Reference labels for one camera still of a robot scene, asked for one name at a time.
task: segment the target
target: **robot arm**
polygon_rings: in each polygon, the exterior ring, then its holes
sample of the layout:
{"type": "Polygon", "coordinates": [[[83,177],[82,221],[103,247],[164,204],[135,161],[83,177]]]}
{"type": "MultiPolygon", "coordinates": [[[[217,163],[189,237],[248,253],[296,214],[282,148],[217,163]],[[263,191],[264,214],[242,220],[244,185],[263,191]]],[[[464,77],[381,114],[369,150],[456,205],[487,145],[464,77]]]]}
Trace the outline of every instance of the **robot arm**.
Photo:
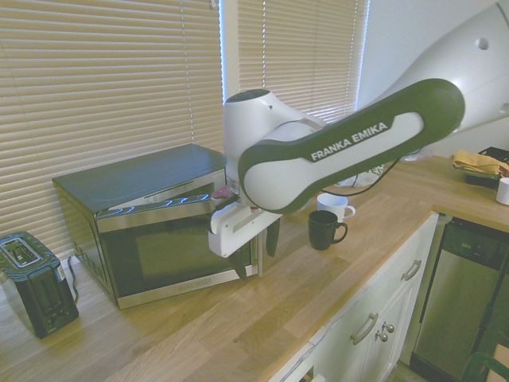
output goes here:
{"type": "Polygon", "coordinates": [[[230,98],[224,149],[239,203],[212,218],[222,223],[212,224],[211,249],[228,257],[324,187],[508,116],[506,16],[509,0],[487,8],[427,49],[374,103],[327,126],[266,90],[230,98]],[[241,231],[250,234],[237,243],[241,231]]]}

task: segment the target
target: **window blinds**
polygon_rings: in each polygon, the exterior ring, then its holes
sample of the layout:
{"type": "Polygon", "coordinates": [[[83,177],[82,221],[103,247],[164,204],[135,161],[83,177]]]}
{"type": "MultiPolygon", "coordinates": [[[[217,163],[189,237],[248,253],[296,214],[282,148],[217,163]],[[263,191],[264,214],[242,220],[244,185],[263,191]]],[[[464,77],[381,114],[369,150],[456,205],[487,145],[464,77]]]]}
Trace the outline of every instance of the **window blinds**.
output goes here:
{"type": "Polygon", "coordinates": [[[71,245],[55,176],[194,142],[222,150],[210,0],[0,2],[0,236],[71,245]]]}
{"type": "Polygon", "coordinates": [[[239,86],[327,122],[356,107],[367,0],[239,0],[239,86]]]}

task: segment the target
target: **black toaster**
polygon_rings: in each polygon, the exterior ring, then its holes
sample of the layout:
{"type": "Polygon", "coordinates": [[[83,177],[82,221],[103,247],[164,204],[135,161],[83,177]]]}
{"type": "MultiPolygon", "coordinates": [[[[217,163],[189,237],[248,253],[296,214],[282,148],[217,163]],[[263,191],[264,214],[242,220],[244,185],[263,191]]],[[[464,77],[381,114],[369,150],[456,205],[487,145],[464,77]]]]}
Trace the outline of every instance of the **black toaster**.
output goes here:
{"type": "Polygon", "coordinates": [[[39,338],[78,317],[59,259],[28,232],[0,238],[0,267],[14,281],[39,338]]]}

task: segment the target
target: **folded cloth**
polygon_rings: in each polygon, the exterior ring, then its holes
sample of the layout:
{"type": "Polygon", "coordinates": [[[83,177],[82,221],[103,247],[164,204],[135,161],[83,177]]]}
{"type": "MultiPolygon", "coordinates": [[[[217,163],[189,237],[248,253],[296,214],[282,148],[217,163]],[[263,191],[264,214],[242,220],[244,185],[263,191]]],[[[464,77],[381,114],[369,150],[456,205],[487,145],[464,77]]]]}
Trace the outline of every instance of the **folded cloth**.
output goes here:
{"type": "Polygon", "coordinates": [[[509,177],[509,165],[487,155],[472,154],[465,150],[460,150],[451,156],[451,159],[456,167],[509,177]]]}

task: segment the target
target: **mug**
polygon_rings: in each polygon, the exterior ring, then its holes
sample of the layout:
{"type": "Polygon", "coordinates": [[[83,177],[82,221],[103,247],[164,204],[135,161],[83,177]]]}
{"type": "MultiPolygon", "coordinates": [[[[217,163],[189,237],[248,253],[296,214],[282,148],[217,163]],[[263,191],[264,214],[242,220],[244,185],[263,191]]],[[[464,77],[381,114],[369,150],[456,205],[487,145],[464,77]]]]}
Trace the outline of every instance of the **mug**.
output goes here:
{"type": "Polygon", "coordinates": [[[499,189],[496,193],[496,201],[503,205],[509,205],[509,177],[501,177],[499,189]]]}
{"type": "Polygon", "coordinates": [[[319,211],[330,211],[335,213],[337,221],[339,222],[349,219],[356,214],[356,209],[351,205],[348,205],[347,197],[338,197],[330,193],[321,193],[318,195],[317,207],[319,211]],[[350,210],[350,213],[345,216],[347,210],[350,210]]]}
{"type": "Polygon", "coordinates": [[[343,240],[348,233],[346,223],[337,221],[337,217],[330,211],[313,211],[309,214],[308,234],[311,247],[323,251],[343,240]],[[336,230],[344,227],[344,234],[339,239],[334,239],[336,230]]]}

